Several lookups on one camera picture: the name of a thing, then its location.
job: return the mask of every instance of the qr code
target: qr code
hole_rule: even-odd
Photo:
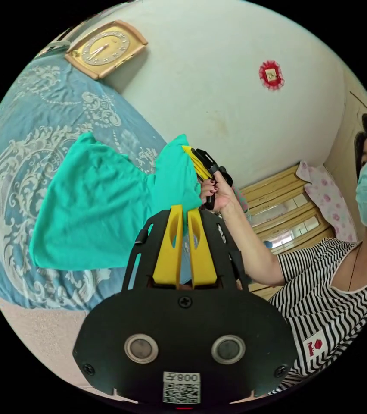
[[[173,404],[199,404],[200,384],[164,383],[163,402]]]

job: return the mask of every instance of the floral pattern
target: floral pattern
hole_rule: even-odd
[[[304,190],[331,224],[336,237],[344,242],[356,242],[356,229],[350,211],[333,178],[324,166],[314,168],[302,161],[297,176],[308,184]]]
[[[73,69],[62,53],[33,60],[0,104],[0,297],[6,301],[87,311],[121,290],[125,269],[40,269],[29,254],[47,187],[87,131],[148,174],[166,144],[121,95]],[[181,274],[182,283],[190,280],[185,254]]]

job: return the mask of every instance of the black and white striped shirt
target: black and white striped shirt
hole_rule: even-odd
[[[331,286],[337,268],[358,244],[327,238],[310,248],[278,256],[286,284],[271,298],[290,324],[298,359],[283,391],[335,361],[367,321],[367,286],[342,292]]]

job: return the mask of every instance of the green cloth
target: green cloth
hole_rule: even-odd
[[[182,149],[185,135],[167,144],[147,175],[127,156],[82,134],[57,170],[30,242],[38,267],[93,270],[125,267],[146,220],[173,205],[198,208],[200,184]],[[187,234],[187,223],[184,223]]]

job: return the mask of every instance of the red logo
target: red logo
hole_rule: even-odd
[[[315,343],[314,343],[314,347],[316,349],[321,349],[321,347],[323,346],[323,341],[321,339],[318,339]]]
[[[314,356],[315,349],[321,349],[321,347],[323,346],[323,341],[321,339],[317,339],[317,341],[314,343],[314,346],[313,346],[313,342],[308,342],[307,346],[308,346],[308,352],[310,356],[312,357]]]
[[[270,91],[277,91],[284,86],[280,65],[275,60],[263,62],[258,73],[262,84]]]

